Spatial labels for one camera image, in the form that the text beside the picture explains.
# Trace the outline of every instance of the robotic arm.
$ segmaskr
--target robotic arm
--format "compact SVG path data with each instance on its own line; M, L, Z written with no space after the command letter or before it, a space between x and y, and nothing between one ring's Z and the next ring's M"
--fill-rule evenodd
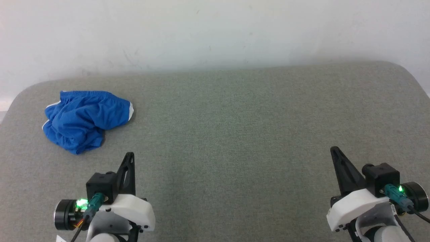
M330 229L348 230L353 242L415 242L399 215L415 213L430 223L420 214L429 206L424 189L416 182L400 184L400 172L387 163L366 164L364 178L338 147L330 151L340 190L330 200Z
M155 229L152 206L136 197L134 154L128 152L116 173L94 173L86 183L88 199L63 199L54 212L57 230L87 230L86 242L137 242Z

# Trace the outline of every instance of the glowing green light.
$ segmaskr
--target glowing green light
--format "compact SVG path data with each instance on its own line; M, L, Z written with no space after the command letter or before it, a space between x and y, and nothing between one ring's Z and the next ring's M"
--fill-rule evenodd
M76 201L76 206L78 208L81 208L82 206L84 206L86 204L88 204L88 200L86 200L86 199L79 199Z

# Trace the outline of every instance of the wall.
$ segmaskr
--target wall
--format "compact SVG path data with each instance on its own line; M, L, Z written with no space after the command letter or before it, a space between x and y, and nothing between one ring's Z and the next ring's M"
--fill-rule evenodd
M0 111L51 79L347 60L430 92L430 1L0 0Z

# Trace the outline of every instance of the gray tablecloth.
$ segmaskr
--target gray tablecloth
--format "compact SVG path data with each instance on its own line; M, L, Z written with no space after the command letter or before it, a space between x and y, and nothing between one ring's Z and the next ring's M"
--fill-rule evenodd
M110 91L135 113L101 148L73 155L41 129L61 90ZM329 148L359 170L388 162L430 190L429 107L416 80L387 62L37 84L0 126L0 240L70 240L54 228L57 202L85 197L94 172L116 171L133 151L137 196L157 218L140 241L349 241L326 222L339 193ZM428 241L428 224L402 221Z

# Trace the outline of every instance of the black cable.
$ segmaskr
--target black cable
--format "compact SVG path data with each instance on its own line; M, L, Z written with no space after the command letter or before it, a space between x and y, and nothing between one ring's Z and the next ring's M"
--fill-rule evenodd
M79 233L82 230L83 225L85 224L85 222L87 221L87 219L89 218L88 215L85 216L85 218L82 221L82 224L79 226L78 230L76 231L75 235L73 236L72 240L70 242L75 242L76 238L78 237Z
M416 214L418 217L420 217L421 219L423 219L424 221L426 221L427 223L430 223L430 219L429 218L427 218L426 216L424 216L424 215L422 215L422 214L420 214L417 210L415 210L415 208L414 207L412 207L412 206L408 206L408 208L414 213L414 214Z

